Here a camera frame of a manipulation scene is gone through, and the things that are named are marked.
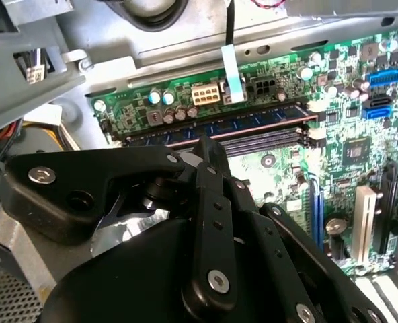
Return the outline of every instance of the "sata port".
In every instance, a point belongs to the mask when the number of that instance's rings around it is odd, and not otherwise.
[[[380,108],[384,106],[390,106],[391,104],[392,104],[392,98],[390,96],[381,95],[365,101],[365,103],[363,103],[363,107]]]

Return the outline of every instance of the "white pcie slot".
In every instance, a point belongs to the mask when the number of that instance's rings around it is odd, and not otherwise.
[[[363,264],[368,263],[375,203],[376,192],[371,187],[357,187],[353,219],[352,258]]]

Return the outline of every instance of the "cable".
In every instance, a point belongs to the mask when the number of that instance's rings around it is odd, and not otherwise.
[[[226,45],[233,44],[233,33],[235,31],[235,0],[231,0],[227,7],[226,17]]]
[[[15,128],[14,128],[12,136],[10,136],[10,138],[8,138],[8,140],[6,140],[5,145],[3,146],[2,150],[0,151],[0,161],[2,160],[3,157],[5,157],[5,154],[9,151],[9,149],[13,145],[15,138],[19,135],[19,132],[22,129],[22,123],[23,123],[23,119],[19,119],[17,122],[14,123]]]
[[[130,12],[129,9],[124,6],[123,0],[98,1],[106,3],[114,13],[144,32],[161,32],[162,30],[168,29],[178,21],[188,3],[188,0],[175,0],[173,5],[158,15],[141,17]]]
[[[277,2],[273,5],[263,5],[263,4],[259,3],[257,0],[251,0],[251,2],[262,9],[275,9],[275,8],[280,7],[284,2],[286,2],[286,0],[280,0],[279,2]]]

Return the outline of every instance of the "motherboard mounting screw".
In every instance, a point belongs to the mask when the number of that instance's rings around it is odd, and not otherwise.
[[[381,323],[379,316],[376,315],[372,310],[368,310],[368,313],[375,323]]]
[[[28,173],[29,179],[38,184],[52,184],[56,180],[54,170],[44,166],[32,168]]]
[[[245,185],[242,183],[242,182],[240,182],[240,181],[235,181],[235,184],[236,184],[236,186],[238,186],[238,188],[240,188],[241,190],[243,190],[244,188],[245,188]]]
[[[281,211],[278,207],[272,207],[271,210],[275,213],[275,215],[281,215]]]
[[[229,280],[221,271],[212,270],[208,273],[208,282],[217,293],[226,294],[229,291]]]
[[[303,323],[315,323],[313,313],[311,313],[311,310],[304,304],[296,305],[296,311]]]
[[[216,171],[215,171],[215,169],[212,168],[212,167],[207,167],[206,169],[207,169],[211,174],[214,174],[214,175],[217,174]]]
[[[172,155],[168,155],[168,156],[167,156],[167,159],[168,159],[170,162],[178,163],[178,159],[177,159],[176,157],[172,156]]]

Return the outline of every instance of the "ventilation grille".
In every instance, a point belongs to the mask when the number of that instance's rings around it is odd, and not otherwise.
[[[32,323],[41,310],[30,286],[0,269],[0,323]]]

